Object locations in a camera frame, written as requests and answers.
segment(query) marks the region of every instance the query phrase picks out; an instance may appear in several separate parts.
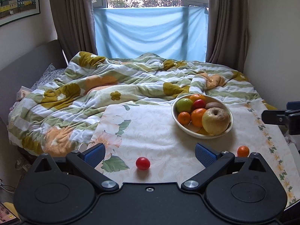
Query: fruit bowl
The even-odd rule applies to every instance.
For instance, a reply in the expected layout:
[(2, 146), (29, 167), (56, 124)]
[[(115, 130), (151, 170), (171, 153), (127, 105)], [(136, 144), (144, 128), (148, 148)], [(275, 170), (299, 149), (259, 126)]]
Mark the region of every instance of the fruit bowl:
[(227, 129), (226, 129), (223, 133), (218, 134), (218, 135), (210, 135), (210, 134), (205, 135), (205, 134), (200, 134), (200, 133), (196, 133), (196, 130), (197, 130), (196, 127), (191, 126), (191, 125), (189, 125), (189, 126), (187, 126), (187, 125), (182, 125), (181, 123), (179, 123), (178, 120), (177, 120), (178, 112), (177, 112), (177, 110), (176, 110), (176, 104), (177, 104), (177, 102), (178, 102), (180, 99), (182, 99), (182, 98), (189, 98), (191, 95), (192, 95), (192, 94), (186, 95), (186, 96), (182, 96), (182, 97), (176, 99), (176, 101), (175, 101), (175, 102), (173, 103), (173, 105), (172, 105), (172, 116), (173, 116), (173, 119), (174, 119), (174, 121), (177, 123), (177, 125), (178, 125), (183, 131), (185, 131), (187, 134), (189, 134), (189, 135), (191, 135), (191, 136), (193, 136), (193, 137), (199, 138), (199, 139), (215, 139), (215, 138), (218, 138), (218, 137), (220, 137), (220, 136), (223, 136), (224, 134), (227, 134), (227, 133), (232, 129), (232, 126), (233, 126), (233, 117), (232, 117), (232, 113), (231, 113), (230, 109), (229, 109), (225, 104), (223, 104), (221, 101), (219, 101), (219, 100), (217, 100), (217, 99), (215, 99), (215, 98), (209, 97), (209, 96), (205, 96), (206, 104), (207, 104), (207, 103), (210, 103), (210, 102), (217, 102), (217, 103), (219, 103), (219, 104), (222, 105), (222, 108), (223, 108), (223, 109), (228, 113), (228, 115), (229, 115), (229, 125), (228, 125)]

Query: poster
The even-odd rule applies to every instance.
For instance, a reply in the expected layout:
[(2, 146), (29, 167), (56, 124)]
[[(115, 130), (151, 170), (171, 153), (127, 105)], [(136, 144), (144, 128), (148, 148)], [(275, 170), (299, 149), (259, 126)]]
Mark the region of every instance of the poster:
[(39, 0), (0, 0), (0, 26), (38, 13)]

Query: kiwi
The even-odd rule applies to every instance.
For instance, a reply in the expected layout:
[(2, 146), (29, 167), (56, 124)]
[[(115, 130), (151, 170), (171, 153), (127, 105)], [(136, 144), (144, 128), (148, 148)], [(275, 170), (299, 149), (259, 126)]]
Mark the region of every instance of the kiwi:
[(218, 108), (222, 108), (223, 109), (223, 106), (222, 104), (220, 104), (219, 102), (209, 102), (205, 105), (205, 109), (210, 109), (212, 107), (218, 107)]

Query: bed headboard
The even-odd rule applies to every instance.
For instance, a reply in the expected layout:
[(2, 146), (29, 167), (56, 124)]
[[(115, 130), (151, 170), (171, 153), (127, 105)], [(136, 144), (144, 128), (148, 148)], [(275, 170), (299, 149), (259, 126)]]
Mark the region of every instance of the bed headboard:
[(20, 87), (31, 88), (51, 63), (56, 69), (67, 67), (58, 40), (33, 49), (0, 70), (0, 118), (5, 124)]

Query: bedspread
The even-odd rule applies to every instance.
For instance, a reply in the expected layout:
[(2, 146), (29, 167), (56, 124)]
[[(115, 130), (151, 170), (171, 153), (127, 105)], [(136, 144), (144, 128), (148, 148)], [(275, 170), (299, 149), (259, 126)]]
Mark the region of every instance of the bedspread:
[[(204, 72), (221, 75), (225, 85), (208, 90), (206, 77), (200, 75)], [(225, 66), (164, 59), (152, 53), (109, 60), (79, 52), (62, 75), (34, 90), (9, 114), (9, 139), (34, 155), (65, 156), (80, 144), (89, 144), (108, 105), (169, 106), (175, 98), (191, 93), (225, 104), (261, 99), (242, 73)], [(126, 126), (119, 121), (114, 119), (120, 129)]]

